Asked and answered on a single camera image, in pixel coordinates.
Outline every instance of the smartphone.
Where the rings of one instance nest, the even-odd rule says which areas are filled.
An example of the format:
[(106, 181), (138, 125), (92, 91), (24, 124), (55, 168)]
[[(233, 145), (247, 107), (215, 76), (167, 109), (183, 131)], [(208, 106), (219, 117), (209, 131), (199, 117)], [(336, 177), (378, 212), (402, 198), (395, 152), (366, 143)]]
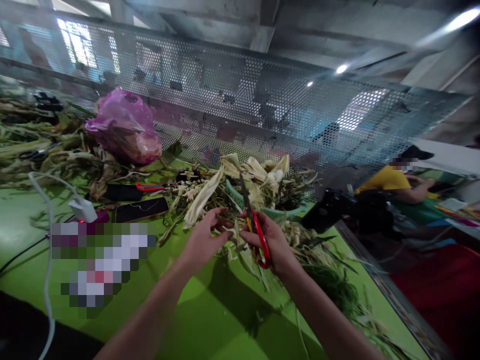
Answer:
[(140, 201), (144, 195), (143, 191), (135, 185), (107, 184), (103, 198), (110, 201)]
[(169, 203), (164, 197), (120, 205), (115, 210), (116, 223), (131, 223), (163, 215), (169, 211)]

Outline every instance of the white charging cable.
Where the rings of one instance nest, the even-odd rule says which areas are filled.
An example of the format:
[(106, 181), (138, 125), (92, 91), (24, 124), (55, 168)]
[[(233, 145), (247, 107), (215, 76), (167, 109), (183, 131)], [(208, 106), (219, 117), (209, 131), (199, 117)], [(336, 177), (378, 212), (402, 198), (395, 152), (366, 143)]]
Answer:
[(52, 208), (52, 203), (50, 202), (49, 197), (42, 190), (39, 183), (35, 180), (34, 178), (35, 175), (55, 179), (61, 182), (62, 184), (64, 184), (65, 186), (67, 186), (73, 192), (73, 195), (75, 196), (75, 201), (79, 205), (83, 204), (84, 199), (82, 199), (79, 196), (79, 194), (77, 193), (77, 190), (75, 190), (75, 188), (72, 185), (70, 185), (68, 182), (62, 180), (59, 177), (56, 177), (54, 175), (50, 175), (47, 173), (43, 173), (43, 172), (37, 172), (37, 171), (31, 171), (28, 173), (28, 178), (33, 184), (33, 187), (38, 191), (38, 193), (43, 198), (43, 200), (45, 200), (46, 207), (48, 210), (48, 228), (50, 232), (50, 236), (48, 238), (49, 244), (50, 244), (49, 250), (48, 250), (48, 267), (46, 268), (45, 282), (43, 283), (43, 299), (45, 301), (46, 314), (48, 316), (48, 337), (46, 338), (45, 347), (43, 348), (43, 351), (41, 352), (40, 357), (38, 358), (38, 360), (43, 360), (45, 358), (45, 355), (47, 355), (47, 352), (49, 351), (50, 345), (52, 344), (52, 340), (54, 339), (54, 334), (55, 334), (55, 320), (52, 318), (52, 304), (50, 303), (50, 297), (49, 297), (49, 279), (50, 279), (50, 273), (52, 271), (52, 223), (54, 222), (54, 210)]

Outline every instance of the perforated metal sheet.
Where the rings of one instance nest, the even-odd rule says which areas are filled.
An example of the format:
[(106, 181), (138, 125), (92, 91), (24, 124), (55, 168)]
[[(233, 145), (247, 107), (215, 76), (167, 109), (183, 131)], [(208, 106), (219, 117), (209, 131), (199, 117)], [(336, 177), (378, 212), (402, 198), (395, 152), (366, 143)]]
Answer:
[(290, 154), (334, 188), (360, 185), (468, 99), (2, 0), (0, 26), (0, 75), (83, 106), (121, 86), (152, 107), (165, 146), (181, 136), (184, 159)]

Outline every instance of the pink plastic bag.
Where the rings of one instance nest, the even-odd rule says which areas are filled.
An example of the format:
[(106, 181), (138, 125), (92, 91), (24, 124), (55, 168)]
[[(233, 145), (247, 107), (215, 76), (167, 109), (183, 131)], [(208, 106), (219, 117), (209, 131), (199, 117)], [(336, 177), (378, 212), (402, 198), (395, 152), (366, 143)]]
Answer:
[(150, 164), (162, 156), (152, 111), (139, 96), (117, 87), (98, 106), (97, 117), (85, 129), (102, 147), (134, 164)]

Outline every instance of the scissor blade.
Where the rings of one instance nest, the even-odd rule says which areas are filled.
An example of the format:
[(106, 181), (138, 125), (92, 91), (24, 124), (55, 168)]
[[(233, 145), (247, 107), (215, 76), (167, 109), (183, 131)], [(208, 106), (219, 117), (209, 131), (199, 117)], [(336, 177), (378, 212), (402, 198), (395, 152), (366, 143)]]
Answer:
[(240, 173), (240, 186), (241, 186), (241, 194), (243, 195), (243, 204), (247, 209), (250, 209), (250, 201), (249, 201), (249, 192), (247, 187), (245, 186), (244, 177), (242, 173)]

